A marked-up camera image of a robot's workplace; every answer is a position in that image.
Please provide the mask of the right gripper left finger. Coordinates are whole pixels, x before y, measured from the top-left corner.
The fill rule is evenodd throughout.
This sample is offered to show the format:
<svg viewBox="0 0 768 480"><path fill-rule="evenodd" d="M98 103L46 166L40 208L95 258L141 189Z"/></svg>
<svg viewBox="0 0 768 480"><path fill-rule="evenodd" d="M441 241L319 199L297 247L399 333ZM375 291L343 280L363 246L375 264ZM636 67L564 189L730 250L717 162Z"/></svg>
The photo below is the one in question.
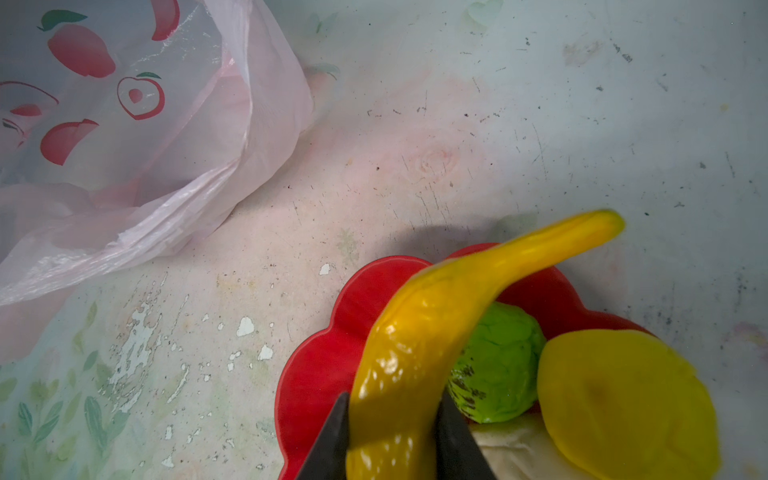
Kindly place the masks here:
<svg viewBox="0 0 768 480"><path fill-rule="evenodd" d="M350 394L343 392L302 465L297 480L346 480L346 453L349 446Z"/></svg>

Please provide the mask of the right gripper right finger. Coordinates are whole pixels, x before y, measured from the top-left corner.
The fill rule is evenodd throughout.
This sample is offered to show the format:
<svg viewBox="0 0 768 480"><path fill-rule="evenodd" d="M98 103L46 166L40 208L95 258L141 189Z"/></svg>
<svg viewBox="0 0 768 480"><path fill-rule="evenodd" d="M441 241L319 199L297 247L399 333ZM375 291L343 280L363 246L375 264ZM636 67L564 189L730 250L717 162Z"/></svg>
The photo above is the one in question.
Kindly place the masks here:
<svg viewBox="0 0 768 480"><path fill-rule="evenodd" d="M496 480L447 389L437 413L435 438L439 480Z"/></svg>

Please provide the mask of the beige fake fruit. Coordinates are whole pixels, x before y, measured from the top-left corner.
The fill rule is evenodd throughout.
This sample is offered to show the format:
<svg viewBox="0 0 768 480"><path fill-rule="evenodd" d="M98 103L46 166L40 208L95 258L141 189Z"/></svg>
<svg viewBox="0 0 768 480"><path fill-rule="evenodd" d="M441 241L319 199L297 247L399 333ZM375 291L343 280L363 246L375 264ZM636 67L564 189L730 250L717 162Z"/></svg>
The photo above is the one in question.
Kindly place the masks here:
<svg viewBox="0 0 768 480"><path fill-rule="evenodd" d="M561 454L540 413L469 428L497 479L594 479Z"/></svg>

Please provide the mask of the green fake kiwi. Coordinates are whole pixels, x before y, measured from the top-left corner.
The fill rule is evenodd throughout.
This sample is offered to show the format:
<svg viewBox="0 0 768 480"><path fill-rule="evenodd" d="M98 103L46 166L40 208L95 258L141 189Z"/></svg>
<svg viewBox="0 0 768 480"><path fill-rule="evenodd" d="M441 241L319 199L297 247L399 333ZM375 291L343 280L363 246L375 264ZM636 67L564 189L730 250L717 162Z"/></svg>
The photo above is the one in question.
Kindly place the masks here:
<svg viewBox="0 0 768 480"><path fill-rule="evenodd" d="M448 391L478 424L502 423L537 401L537 372L546 339L523 309L492 303L454 364Z"/></svg>

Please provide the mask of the yellow fake banana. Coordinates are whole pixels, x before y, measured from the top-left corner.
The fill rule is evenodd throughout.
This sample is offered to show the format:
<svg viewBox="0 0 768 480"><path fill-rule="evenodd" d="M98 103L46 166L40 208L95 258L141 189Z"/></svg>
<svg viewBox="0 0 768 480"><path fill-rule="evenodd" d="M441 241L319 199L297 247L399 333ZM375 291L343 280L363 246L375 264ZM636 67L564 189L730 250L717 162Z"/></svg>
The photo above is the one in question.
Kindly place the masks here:
<svg viewBox="0 0 768 480"><path fill-rule="evenodd" d="M603 245L625 228L587 212L412 276L373 325L350 402L350 479L434 479L435 423L450 371L489 305L511 284Z"/></svg>

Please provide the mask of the yellow fake lemon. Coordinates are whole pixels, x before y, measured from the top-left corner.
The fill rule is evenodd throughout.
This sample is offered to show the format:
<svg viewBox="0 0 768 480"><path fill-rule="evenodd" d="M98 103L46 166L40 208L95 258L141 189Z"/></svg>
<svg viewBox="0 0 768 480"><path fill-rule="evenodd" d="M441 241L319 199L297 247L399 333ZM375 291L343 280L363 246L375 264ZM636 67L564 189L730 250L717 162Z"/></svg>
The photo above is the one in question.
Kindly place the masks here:
<svg viewBox="0 0 768 480"><path fill-rule="evenodd" d="M537 391L557 449L598 479L712 479L720 469L707 388L652 335L560 335L542 351Z"/></svg>

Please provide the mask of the pink plastic bag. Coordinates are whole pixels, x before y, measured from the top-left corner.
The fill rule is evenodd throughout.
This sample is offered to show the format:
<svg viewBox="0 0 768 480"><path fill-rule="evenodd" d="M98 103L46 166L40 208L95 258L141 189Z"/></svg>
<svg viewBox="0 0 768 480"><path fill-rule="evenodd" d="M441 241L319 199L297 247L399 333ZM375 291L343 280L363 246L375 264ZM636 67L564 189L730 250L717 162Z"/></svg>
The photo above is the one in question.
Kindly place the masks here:
<svg viewBox="0 0 768 480"><path fill-rule="evenodd" d="M262 1L3 2L2 304L216 228L312 112Z"/></svg>

